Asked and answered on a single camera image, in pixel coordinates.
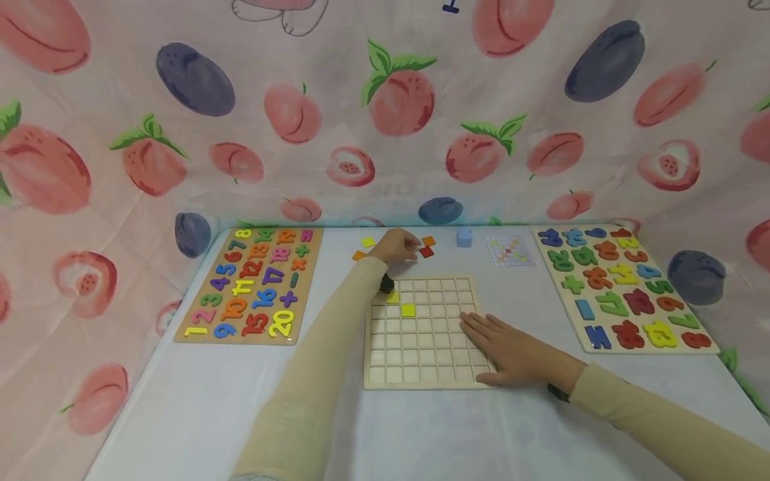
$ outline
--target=beige sleeve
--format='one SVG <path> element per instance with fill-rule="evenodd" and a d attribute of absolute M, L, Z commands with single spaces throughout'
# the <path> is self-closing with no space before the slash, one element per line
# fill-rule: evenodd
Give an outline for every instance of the beige sleeve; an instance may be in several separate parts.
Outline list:
<path fill-rule="evenodd" d="M 233 476 L 323 479 L 350 349 L 386 271 L 379 259 L 363 258 L 326 301 L 259 411 Z"/>
<path fill-rule="evenodd" d="M 685 481 L 770 479 L 770 452 L 595 364 L 570 403 L 627 433 Z"/>

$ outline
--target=number puzzle board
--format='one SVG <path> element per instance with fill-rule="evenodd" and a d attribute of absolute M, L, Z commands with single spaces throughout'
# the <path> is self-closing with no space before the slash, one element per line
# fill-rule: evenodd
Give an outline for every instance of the number puzzle board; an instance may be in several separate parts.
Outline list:
<path fill-rule="evenodd" d="M 495 267 L 534 266 L 534 260 L 520 235 L 484 237 L 489 259 Z"/>
<path fill-rule="evenodd" d="M 586 352 L 719 352 L 690 307 L 627 229 L 549 225 L 532 232 Z"/>
<path fill-rule="evenodd" d="M 494 365 L 460 329 L 460 311 L 476 312 L 466 276 L 398 279 L 369 309 L 363 354 L 365 389 L 486 389 L 476 382 Z"/>
<path fill-rule="evenodd" d="M 233 229 L 174 341 L 291 346 L 322 229 Z"/>

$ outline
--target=yellow square tile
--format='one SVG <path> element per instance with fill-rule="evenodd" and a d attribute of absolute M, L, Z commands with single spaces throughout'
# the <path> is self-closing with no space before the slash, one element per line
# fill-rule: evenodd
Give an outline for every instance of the yellow square tile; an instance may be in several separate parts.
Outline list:
<path fill-rule="evenodd" d="M 401 317 L 414 317 L 414 304 L 402 304 Z"/>

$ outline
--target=white table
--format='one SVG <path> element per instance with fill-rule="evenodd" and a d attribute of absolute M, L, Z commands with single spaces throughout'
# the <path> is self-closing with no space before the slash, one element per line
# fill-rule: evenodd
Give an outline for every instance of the white table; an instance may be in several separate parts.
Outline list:
<path fill-rule="evenodd" d="M 327 229 L 300 342 L 353 266 L 368 235 Z M 770 449 L 770 426 L 716 356 L 612 356 L 582 351 L 526 227 L 473 228 L 471 249 L 455 228 L 415 228 L 436 239 L 435 256 L 408 276 L 471 274 L 480 308 L 585 361 L 711 419 Z M 537 267 L 494 268 L 484 235 L 522 235 Z M 292 347 L 176 344 L 172 337 L 224 240 L 220 236 L 116 421 L 88 481 L 224 481 Z M 544 386 L 517 391 L 365 391 L 361 335 L 336 417 L 333 481 L 613 481 L 679 479 L 609 425 L 557 401 Z"/>

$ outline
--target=blue cube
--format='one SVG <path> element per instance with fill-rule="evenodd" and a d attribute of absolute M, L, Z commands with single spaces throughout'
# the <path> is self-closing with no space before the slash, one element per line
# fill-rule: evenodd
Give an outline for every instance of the blue cube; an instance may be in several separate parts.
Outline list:
<path fill-rule="evenodd" d="M 474 238 L 470 234 L 470 229 L 457 230 L 457 247 L 470 247 Z"/>

